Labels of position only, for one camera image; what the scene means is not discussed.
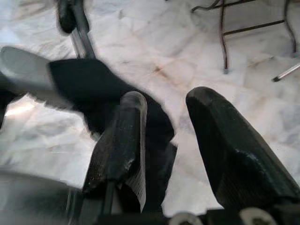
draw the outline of black fabric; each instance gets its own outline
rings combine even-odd
[[[142,93],[148,104],[146,125],[145,210],[160,210],[176,155],[169,142],[174,129],[160,104],[146,93],[127,84],[102,62],[91,59],[59,60],[49,64],[62,96],[84,114],[91,132],[103,133],[120,98],[129,91]]]
[[[7,108],[8,104],[11,101],[17,100],[20,97],[22,97],[22,96],[15,95],[10,91],[0,90],[0,129],[3,124],[3,120],[4,120],[4,116],[5,116],[5,112],[6,112],[6,108]]]

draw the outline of chair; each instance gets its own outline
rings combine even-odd
[[[212,10],[216,8],[221,8],[221,14],[220,14],[220,23],[219,23],[219,34],[220,34],[220,42],[223,50],[223,58],[224,58],[224,74],[228,74],[228,53],[227,53],[227,47],[226,47],[226,42],[225,42],[225,36],[226,35],[231,35],[235,33],[240,33],[248,30],[254,30],[258,28],[263,28],[267,26],[272,26],[280,23],[284,23],[287,31],[289,32],[292,40],[292,53],[293,56],[297,52],[297,43],[296,43],[296,38],[293,33],[293,30],[289,24],[288,21],[288,6],[290,3],[290,0],[285,0],[285,6],[284,6],[284,18],[282,20],[274,21],[274,22],[269,22],[269,23],[263,23],[260,25],[252,26],[252,27],[246,27],[238,30],[231,30],[231,31],[224,31],[224,16],[225,16],[225,8],[229,6],[234,6],[242,3],[248,3],[251,1],[255,0],[237,0],[236,2],[231,2],[231,3],[226,3],[225,0],[215,0],[210,6],[208,7],[202,7],[202,6],[196,6],[192,8],[191,13],[195,12],[198,9],[203,9],[203,10]]]

